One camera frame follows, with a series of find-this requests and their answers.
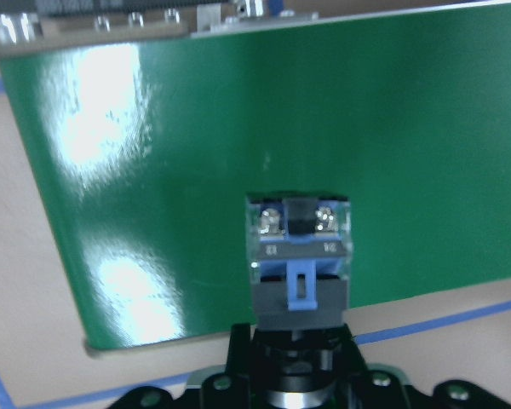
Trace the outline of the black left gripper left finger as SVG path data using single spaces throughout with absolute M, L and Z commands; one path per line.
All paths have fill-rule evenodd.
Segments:
M 251 408 L 250 341 L 249 324 L 232 326 L 226 363 L 188 378 L 188 408 Z

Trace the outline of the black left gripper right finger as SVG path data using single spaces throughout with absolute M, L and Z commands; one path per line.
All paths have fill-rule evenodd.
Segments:
M 511 408 L 511 403 L 475 383 L 450 379 L 429 395 L 399 369 L 373 364 L 357 376 L 360 408 Z

